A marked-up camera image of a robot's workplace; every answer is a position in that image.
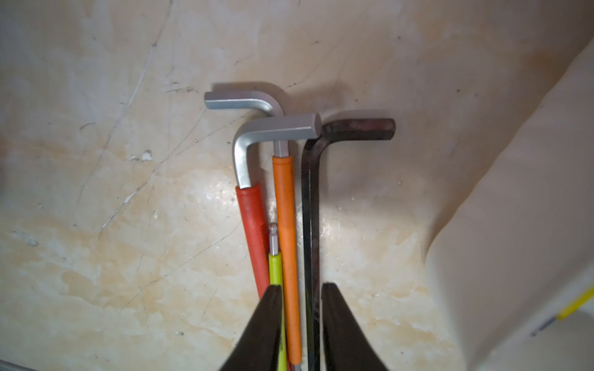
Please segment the yellow sleeve hex key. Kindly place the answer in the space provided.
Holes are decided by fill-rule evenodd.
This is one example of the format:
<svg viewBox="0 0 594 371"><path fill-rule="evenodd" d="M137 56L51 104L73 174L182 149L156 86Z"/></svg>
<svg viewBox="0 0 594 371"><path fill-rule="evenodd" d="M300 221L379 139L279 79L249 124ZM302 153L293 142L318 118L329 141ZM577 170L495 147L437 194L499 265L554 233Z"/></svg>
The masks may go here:
<svg viewBox="0 0 594 371"><path fill-rule="evenodd" d="M580 309L587 301L589 301L593 297L593 287L590 287L585 292L583 292L578 298L574 299L570 302L566 307L564 307L559 313L557 313L552 318L548 319L546 322L541 324L535 331L530 334L530 337L536 337L538 333L544 331L547 327L553 324L556 321L561 321L568 316L570 316L573 312Z"/></svg>

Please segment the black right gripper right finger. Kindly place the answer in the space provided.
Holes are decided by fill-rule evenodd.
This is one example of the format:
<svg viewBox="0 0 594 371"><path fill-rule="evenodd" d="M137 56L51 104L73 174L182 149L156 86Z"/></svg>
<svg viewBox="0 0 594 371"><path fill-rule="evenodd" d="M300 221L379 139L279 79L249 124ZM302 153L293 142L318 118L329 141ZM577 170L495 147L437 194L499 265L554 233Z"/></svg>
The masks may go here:
<svg viewBox="0 0 594 371"><path fill-rule="evenodd" d="M326 370L387 370L364 336L335 283L324 283L323 349Z"/></svg>

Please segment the black large hex key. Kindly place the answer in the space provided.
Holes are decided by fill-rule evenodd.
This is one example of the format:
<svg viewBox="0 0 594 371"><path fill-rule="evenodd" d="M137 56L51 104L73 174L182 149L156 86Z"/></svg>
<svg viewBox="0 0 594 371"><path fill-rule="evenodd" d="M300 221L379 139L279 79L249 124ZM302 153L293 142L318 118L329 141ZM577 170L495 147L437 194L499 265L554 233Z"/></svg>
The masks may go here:
<svg viewBox="0 0 594 371"><path fill-rule="evenodd" d="M320 161L324 150L337 142L389 141L396 123L392 118L343 119L323 125L321 135L303 148L301 187L303 256L306 295L307 365L321 369L320 348Z"/></svg>

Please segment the green sleeve hex key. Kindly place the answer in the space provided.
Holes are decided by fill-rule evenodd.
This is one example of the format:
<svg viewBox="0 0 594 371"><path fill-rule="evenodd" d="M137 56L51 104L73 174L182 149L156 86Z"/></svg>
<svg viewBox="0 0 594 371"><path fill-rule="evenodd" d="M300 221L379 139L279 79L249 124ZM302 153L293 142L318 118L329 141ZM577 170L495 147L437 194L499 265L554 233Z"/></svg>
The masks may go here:
<svg viewBox="0 0 594 371"><path fill-rule="evenodd" d="M271 223L269 225L269 278L272 285L278 285L283 288L282 255L278 238L278 224ZM284 309L282 309L277 370L287 371L288 369L289 366L286 350L286 322Z"/></svg>

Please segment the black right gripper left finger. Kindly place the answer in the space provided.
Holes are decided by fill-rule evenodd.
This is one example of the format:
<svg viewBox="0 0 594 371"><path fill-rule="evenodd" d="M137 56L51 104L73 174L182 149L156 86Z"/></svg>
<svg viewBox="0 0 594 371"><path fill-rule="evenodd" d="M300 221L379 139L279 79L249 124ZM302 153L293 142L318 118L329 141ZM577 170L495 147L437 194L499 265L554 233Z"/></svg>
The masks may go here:
<svg viewBox="0 0 594 371"><path fill-rule="evenodd" d="M220 370L277 370L281 340L282 288L270 285L238 344Z"/></svg>

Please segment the red sleeve hex key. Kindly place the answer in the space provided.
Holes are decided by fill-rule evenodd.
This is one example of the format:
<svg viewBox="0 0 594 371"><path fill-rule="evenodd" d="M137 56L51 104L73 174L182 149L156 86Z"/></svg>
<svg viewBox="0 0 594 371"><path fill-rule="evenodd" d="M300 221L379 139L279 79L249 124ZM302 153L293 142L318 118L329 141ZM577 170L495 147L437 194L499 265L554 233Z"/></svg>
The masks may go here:
<svg viewBox="0 0 594 371"><path fill-rule="evenodd" d="M233 140L236 193L259 297L270 285L269 230L261 187L250 177L248 149L261 142L316 139L321 128L321 117L317 113L267 117L243 124Z"/></svg>

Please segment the orange sleeve hex key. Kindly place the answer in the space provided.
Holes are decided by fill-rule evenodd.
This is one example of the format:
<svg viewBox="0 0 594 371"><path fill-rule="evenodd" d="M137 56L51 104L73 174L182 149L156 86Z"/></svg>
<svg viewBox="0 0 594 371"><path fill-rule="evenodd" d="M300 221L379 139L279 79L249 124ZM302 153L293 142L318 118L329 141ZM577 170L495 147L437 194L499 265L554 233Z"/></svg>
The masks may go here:
<svg viewBox="0 0 594 371"><path fill-rule="evenodd" d="M204 100L207 108L212 110L258 109L266 113L267 117L286 116L280 103L271 95L261 91L213 91L207 92ZM274 145L272 164L278 239L282 253L287 357L292 369L299 370L303 355L296 253L294 164L289 151L290 142L272 142Z"/></svg>

